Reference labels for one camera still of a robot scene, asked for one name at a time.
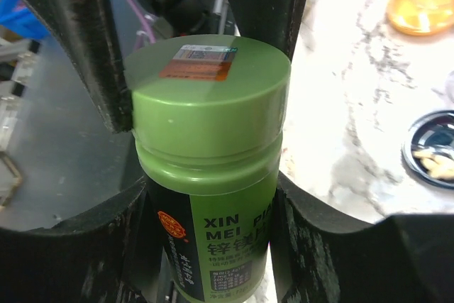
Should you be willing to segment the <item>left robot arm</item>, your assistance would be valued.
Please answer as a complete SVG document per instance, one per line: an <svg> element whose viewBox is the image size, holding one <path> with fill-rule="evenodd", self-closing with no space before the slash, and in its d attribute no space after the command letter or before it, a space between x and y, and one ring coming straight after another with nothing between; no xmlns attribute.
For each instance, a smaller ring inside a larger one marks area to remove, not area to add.
<svg viewBox="0 0 454 303"><path fill-rule="evenodd" d="M133 106L109 0L22 0L71 59L104 125L131 130ZM294 54L306 0L228 0L240 33ZM172 26L192 32L204 17L196 0L146 0Z"/></svg>

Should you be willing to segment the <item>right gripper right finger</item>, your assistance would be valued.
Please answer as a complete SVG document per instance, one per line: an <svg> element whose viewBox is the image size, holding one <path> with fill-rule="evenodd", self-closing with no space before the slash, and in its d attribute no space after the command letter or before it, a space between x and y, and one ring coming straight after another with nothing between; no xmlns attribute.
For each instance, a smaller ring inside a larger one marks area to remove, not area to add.
<svg viewBox="0 0 454 303"><path fill-rule="evenodd" d="M270 240L279 302L452 302L453 217L369 224L280 175Z"/></svg>

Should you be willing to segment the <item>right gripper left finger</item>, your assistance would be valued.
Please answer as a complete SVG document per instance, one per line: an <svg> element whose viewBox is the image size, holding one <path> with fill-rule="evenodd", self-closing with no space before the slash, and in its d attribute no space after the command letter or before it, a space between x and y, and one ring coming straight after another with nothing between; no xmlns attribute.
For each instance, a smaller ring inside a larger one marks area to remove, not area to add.
<svg viewBox="0 0 454 303"><path fill-rule="evenodd" d="M1 301L164 302L157 233L143 178L52 228L3 228Z"/></svg>

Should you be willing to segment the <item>green bottle cap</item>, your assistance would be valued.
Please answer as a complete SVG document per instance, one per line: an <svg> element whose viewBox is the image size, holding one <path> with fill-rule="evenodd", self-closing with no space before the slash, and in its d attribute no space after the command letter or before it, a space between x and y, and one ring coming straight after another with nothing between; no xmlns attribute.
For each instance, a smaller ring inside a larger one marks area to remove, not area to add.
<svg viewBox="0 0 454 303"><path fill-rule="evenodd" d="M271 144L282 132L291 63L233 35L191 35L125 60L133 133L147 150L212 158Z"/></svg>

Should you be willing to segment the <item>dark blue round dish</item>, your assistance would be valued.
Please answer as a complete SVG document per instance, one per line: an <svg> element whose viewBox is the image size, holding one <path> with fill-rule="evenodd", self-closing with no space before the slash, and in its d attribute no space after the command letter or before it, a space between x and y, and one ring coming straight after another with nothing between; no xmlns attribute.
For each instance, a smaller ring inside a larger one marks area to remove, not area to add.
<svg viewBox="0 0 454 303"><path fill-rule="evenodd" d="M422 182L444 189L453 189L453 180L436 180L413 156L415 150L429 149L453 159L453 111L432 111L415 120L407 131L401 147L402 160Z"/></svg>

